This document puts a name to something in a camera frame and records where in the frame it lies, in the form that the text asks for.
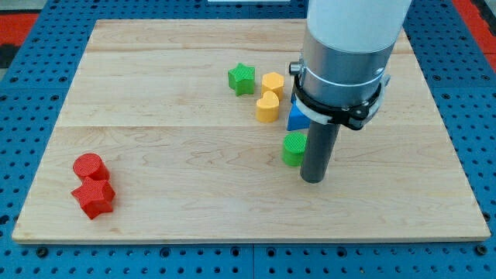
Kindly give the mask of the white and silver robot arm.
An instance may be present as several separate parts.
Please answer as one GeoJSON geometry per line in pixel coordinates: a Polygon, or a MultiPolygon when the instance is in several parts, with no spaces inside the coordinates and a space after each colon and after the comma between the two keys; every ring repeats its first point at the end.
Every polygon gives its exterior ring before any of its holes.
{"type": "Polygon", "coordinates": [[[379,87],[410,0],[310,0],[302,50],[303,92],[355,106],[379,87]]]}

